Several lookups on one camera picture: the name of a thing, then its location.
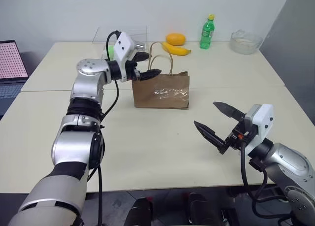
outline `laptop keyboard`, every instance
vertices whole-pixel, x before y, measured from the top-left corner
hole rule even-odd
[[[22,88],[21,85],[0,86],[0,99],[15,98]]]

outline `brown paper bag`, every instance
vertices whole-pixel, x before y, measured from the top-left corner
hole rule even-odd
[[[148,70],[158,56],[152,57],[152,43],[149,53]],[[171,69],[169,74],[159,74],[145,81],[132,81],[134,106],[137,108],[175,108],[187,109],[189,105],[188,72],[173,74],[173,58],[170,55]]]

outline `banana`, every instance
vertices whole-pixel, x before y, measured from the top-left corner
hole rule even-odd
[[[170,52],[173,55],[187,55],[191,52],[191,50],[188,50],[184,47],[170,45],[167,42],[162,42],[162,47],[166,52]]]

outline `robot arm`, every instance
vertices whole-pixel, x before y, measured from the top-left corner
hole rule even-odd
[[[250,165],[266,171],[289,200],[293,224],[315,226],[315,171],[304,155],[266,138],[273,125],[272,105],[255,104],[247,114],[222,102],[214,102],[214,105],[238,124],[224,141],[213,130],[195,121],[200,133],[221,154],[229,147],[241,150],[245,144],[245,153],[251,157]]]
[[[158,69],[137,71],[137,63],[128,59],[144,45],[135,43],[125,32],[118,36],[114,46],[117,60],[85,59],[78,63],[70,104],[51,151],[55,167],[35,185],[10,226],[81,225],[88,173],[100,165],[105,150],[100,131],[103,86],[112,80],[146,80],[160,73]]]

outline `laptop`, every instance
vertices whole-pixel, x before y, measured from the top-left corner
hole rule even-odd
[[[14,40],[0,41],[0,116],[29,78]]]

